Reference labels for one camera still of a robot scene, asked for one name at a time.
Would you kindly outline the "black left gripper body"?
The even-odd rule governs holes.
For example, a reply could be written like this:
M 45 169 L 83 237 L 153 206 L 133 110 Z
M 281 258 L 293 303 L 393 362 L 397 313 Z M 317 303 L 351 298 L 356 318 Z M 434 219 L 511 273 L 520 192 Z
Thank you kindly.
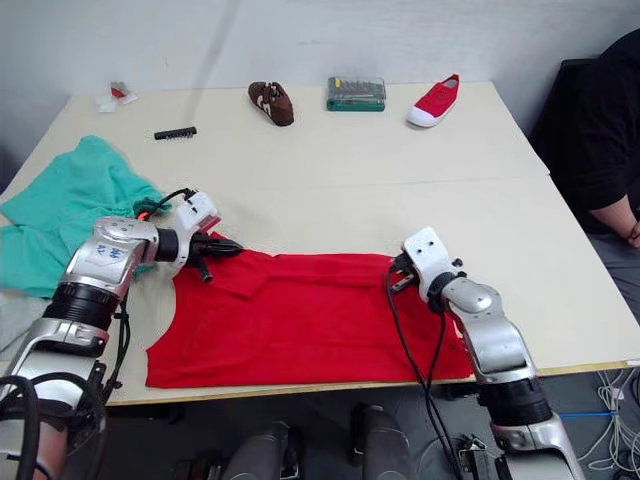
M 205 266 L 205 259 L 213 254 L 214 239 L 206 234 L 196 232 L 190 240 L 186 267 L 200 268 Z

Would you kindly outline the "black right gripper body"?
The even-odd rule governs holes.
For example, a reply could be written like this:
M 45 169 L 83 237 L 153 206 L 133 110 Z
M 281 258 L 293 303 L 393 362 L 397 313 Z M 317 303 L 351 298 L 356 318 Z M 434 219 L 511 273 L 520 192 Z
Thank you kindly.
M 388 270 L 392 271 L 392 270 L 403 270 L 405 272 L 408 273 L 408 286 L 406 288 L 409 288 L 411 286 L 415 286 L 419 284 L 419 278 L 417 275 L 417 271 L 414 267 L 414 264 L 411 260 L 411 258 L 409 257 L 409 255 L 407 253 L 401 253 L 400 255 L 394 257 L 392 259 L 390 268 Z

